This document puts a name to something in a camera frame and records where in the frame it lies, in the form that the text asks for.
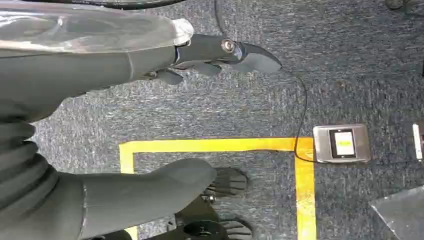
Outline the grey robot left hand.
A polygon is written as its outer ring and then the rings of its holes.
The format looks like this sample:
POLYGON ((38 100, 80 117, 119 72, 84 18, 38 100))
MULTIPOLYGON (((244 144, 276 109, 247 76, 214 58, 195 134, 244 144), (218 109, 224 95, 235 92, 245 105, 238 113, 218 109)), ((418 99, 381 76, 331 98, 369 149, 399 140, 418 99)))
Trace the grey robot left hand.
POLYGON ((148 174, 56 170, 31 141, 34 122, 68 98, 138 80, 178 84, 179 70, 273 73, 277 57, 184 19, 90 1, 0 3, 0 237, 91 240, 187 207, 215 180, 206 161, 148 174))

